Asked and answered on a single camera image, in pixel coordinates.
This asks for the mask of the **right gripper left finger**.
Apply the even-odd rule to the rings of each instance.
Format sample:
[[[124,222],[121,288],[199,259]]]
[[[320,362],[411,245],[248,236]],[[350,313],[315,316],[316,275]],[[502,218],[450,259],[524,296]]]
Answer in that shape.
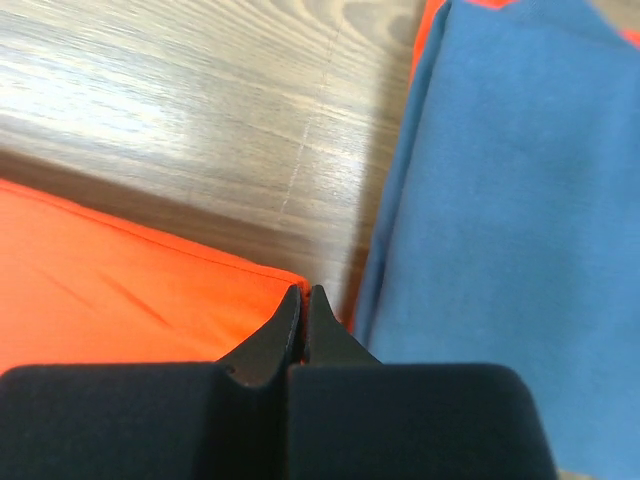
[[[1,378],[5,479],[279,479],[302,296],[216,362],[30,365]]]

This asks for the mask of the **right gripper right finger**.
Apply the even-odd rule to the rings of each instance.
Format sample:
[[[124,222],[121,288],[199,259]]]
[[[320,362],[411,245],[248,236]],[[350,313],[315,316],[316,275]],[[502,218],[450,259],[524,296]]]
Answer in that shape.
[[[384,364],[311,291],[304,361],[289,370],[292,479],[554,479],[533,397],[511,369]]]

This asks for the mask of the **orange t shirt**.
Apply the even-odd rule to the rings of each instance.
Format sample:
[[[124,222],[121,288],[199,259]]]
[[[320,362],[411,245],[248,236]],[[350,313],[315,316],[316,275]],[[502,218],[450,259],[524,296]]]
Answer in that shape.
[[[1,365],[351,315],[428,1],[5,1]]]

